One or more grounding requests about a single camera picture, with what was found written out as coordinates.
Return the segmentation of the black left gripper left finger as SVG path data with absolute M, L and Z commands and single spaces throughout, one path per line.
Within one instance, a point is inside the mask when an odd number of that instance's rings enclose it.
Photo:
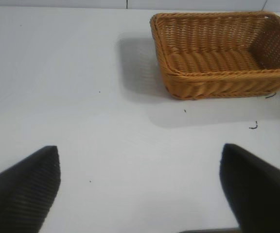
M 37 233 L 61 183 L 57 146 L 45 146 L 0 173 L 0 233 Z

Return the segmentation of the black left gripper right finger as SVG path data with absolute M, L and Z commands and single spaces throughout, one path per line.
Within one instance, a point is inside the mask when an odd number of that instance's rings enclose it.
M 235 144 L 225 144 L 220 182 L 244 233 L 280 233 L 280 169 Z

